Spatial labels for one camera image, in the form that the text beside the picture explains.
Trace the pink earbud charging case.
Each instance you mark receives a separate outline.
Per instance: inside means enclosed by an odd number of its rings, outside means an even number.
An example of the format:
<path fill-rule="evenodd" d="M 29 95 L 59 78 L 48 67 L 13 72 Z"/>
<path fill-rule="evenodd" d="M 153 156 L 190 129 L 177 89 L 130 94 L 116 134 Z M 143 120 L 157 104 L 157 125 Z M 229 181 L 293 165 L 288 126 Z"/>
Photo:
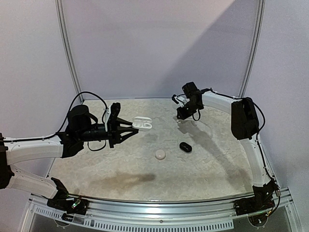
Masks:
<path fill-rule="evenodd" d="M 155 158 L 156 158 L 157 160 L 163 160 L 163 159 L 165 159 L 165 158 L 166 158 L 166 153 L 165 153 L 165 151 L 162 150 L 162 149 L 157 150 L 157 151 L 155 152 Z"/>

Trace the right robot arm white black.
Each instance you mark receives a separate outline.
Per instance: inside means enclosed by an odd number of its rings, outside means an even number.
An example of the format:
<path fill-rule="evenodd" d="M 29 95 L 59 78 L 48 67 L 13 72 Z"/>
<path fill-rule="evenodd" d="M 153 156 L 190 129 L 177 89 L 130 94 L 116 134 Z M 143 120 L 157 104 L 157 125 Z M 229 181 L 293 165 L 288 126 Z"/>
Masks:
<path fill-rule="evenodd" d="M 279 198 L 281 192 L 262 149 L 260 131 L 264 126 L 259 124 L 257 115 L 260 108 L 250 97 L 228 96 L 212 88 L 200 90 L 194 82 L 186 83 L 182 90 L 182 94 L 171 97 L 178 104 L 178 120 L 200 114 L 206 106 L 230 114 L 231 132 L 243 146 L 253 175 L 253 196 L 236 200 L 234 209 L 238 216 L 253 213 L 262 219 L 269 218 L 279 206 L 273 194 Z"/>

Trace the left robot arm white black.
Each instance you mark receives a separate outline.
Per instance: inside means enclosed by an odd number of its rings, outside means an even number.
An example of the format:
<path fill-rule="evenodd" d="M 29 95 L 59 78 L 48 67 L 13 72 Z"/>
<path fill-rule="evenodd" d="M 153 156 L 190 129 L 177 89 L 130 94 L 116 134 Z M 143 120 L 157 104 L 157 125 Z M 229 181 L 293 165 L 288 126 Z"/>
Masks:
<path fill-rule="evenodd" d="M 67 214 L 85 215 L 87 199 L 71 197 L 64 184 L 56 178 L 43 178 L 15 166 L 28 160 L 70 158 L 83 150 L 85 142 L 106 141 L 113 148 L 139 130 L 132 122 L 118 117 L 120 103 L 113 103 L 104 113 L 104 123 L 89 112 L 86 105 L 77 105 L 67 114 L 68 125 L 63 132 L 47 138 L 0 139 L 0 187 L 27 191 L 48 199 L 51 208 Z"/>

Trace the black earbud charging case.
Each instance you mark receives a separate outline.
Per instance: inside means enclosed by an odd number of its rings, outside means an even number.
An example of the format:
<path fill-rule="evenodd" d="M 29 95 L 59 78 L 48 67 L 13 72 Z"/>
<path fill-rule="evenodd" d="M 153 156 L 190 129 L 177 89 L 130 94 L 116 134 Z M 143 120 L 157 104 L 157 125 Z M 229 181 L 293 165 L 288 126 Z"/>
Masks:
<path fill-rule="evenodd" d="M 179 148 L 180 148 L 180 150 L 182 150 L 185 153 L 192 152 L 192 147 L 188 143 L 186 143 L 186 142 L 181 142 L 179 144 Z"/>

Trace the white earbud charging case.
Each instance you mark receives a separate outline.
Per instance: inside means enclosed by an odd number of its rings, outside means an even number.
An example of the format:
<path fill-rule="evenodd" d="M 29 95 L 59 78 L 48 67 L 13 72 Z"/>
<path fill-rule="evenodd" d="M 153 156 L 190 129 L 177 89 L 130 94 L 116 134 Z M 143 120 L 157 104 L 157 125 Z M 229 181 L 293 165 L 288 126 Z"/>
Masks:
<path fill-rule="evenodd" d="M 144 116 L 134 117 L 132 127 L 140 131 L 149 131 L 152 129 L 152 119 Z"/>

